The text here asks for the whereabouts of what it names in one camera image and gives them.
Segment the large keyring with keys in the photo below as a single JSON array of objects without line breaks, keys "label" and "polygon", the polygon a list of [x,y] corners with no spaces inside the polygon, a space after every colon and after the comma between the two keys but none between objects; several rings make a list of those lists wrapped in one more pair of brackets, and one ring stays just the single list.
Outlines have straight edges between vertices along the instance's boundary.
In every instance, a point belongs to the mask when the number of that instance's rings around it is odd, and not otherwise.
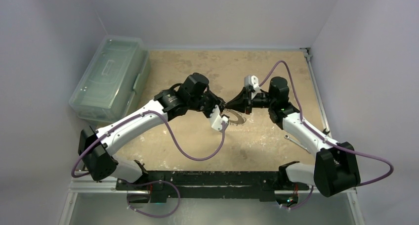
[{"label": "large keyring with keys", "polygon": [[224,109],[221,115],[228,117],[229,124],[233,126],[243,125],[247,121],[246,117],[243,116],[242,113],[231,109]]}]

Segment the translucent green plastic storage box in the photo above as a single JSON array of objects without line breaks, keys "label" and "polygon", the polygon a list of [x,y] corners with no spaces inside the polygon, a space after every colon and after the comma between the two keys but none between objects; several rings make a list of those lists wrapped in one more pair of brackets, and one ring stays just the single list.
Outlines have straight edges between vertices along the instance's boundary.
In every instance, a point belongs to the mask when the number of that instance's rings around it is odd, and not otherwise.
[{"label": "translucent green plastic storage box", "polygon": [[136,110],[150,70],[142,39],[107,35],[69,104],[79,118],[94,124],[118,121]]}]

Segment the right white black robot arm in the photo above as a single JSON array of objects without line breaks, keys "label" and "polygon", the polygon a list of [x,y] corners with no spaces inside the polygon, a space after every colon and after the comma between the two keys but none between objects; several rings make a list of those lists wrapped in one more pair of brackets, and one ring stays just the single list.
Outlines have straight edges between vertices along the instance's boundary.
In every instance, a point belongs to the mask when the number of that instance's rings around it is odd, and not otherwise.
[{"label": "right white black robot arm", "polygon": [[272,78],[268,91],[263,91],[256,76],[247,76],[241,92],[225,108],[245,114],[254,108],[266,108],[270,120],[315,157],[314,165],[294,161],[280,166],[277,176],[280,187],[289,189],[299,182],[315,186],[323,196],[330,197],[358,186],[361,178],[353,146],[339,143],[314,128],[292,105],[289,92],[285,78]]}]

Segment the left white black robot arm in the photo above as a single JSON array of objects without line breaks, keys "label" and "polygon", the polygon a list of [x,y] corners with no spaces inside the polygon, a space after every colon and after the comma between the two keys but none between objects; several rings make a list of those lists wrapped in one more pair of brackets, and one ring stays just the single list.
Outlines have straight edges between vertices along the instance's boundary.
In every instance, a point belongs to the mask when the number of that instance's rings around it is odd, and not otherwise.
[{"label": "left white black robot arm", "polygon": [[229,124],[222,112],[225,101],[209,89],[209,80],[200,73],[189,75],[183,83],[160,91],[152,100],[130,115],[108,126],[81,130],[78,146],[79,157],[94,181],[107,177],[120,178],[136,190],[147,185],[147,171],[138,161],[118,159],[116,153],[134,138],[160,124],[167,125],[187,111],[202,112],[212,129],[222,133]]}]

